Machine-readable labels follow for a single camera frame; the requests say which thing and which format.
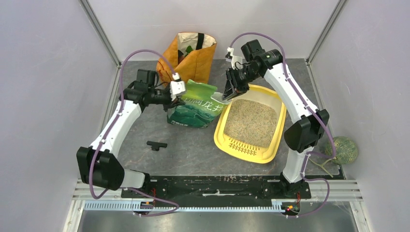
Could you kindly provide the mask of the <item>green cat litter bag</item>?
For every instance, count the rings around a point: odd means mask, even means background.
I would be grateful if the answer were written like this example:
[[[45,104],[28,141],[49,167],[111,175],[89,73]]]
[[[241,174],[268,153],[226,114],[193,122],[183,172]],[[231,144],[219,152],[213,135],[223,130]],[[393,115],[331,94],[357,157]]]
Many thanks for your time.
[[[216,86],[189,80],[187,92],[181,99],[185,103],[172,108],[167,113],[167,123],[192,128],[206,128],[218,117],[229,100],[222,99]]]

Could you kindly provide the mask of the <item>yellow litter box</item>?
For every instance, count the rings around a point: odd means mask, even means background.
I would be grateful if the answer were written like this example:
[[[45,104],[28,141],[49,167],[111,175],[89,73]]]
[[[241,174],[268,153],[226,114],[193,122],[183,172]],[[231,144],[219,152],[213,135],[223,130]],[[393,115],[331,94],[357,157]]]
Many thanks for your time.
[[[275,91],[250,85],[221,113],[215,145],[235,158],[269,163],[278,150],[285,119],[286,107]]]

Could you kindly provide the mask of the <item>orange paper shopping bag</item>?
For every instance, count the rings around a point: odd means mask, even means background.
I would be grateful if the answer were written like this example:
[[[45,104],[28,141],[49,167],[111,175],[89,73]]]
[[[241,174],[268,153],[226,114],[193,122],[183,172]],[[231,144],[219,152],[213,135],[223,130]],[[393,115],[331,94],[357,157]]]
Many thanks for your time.
[[[184,82],[208,83],[217,47],[214,37],[199,32],[180,32],[163,56]]]

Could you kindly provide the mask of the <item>black bag clip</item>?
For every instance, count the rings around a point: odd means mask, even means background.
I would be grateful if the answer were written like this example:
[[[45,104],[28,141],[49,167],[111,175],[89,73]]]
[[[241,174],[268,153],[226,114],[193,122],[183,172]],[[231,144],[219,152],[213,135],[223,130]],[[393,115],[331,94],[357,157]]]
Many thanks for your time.
[[[154,141],[147,141],[146,144],[150,146],[151,150],[153,151],[159,151],[160,148],[166,148],[168,146],[167,143],[160,143]]]

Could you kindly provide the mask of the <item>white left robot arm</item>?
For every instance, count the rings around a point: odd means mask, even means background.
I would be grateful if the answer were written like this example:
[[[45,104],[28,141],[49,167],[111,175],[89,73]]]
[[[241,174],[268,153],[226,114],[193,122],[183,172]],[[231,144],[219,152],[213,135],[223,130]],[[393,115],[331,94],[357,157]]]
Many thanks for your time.
[[[182,105],[186,92],[178,73],[172,74],[165,88],[158,84],[159,73],[139,69],[136,80],[120,94],[117,107],[100,135],[76,153],[81,180],[90,186],[117,190],[133,188],[139,197],[152,190],[149,174],[125,169],[117,160],[120,147],[136,119],[152,104],[162,105],[164,111]]]

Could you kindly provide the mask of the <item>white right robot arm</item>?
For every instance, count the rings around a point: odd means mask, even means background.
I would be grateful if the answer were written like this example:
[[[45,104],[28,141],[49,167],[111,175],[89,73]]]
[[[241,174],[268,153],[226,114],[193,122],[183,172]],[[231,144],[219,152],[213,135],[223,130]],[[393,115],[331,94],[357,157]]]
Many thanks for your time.
[[[309,155],[324,133],[328,133],[329,113],[320,110],[301,90],[286,64],[283,48],[265,51],[258,40],[247,42],[241,47],[241,57],[234,49],[227,48],[226,60],[231,67],[226,70],[226,85],[223,100],[231,100],[249,91],[249,84],[262,77],[279,95],[292,120],[292,126],[284,133],[289,148],[287,163],[280,174],[279,191],[286,198],[295,195],[304,183],[305,167]]]

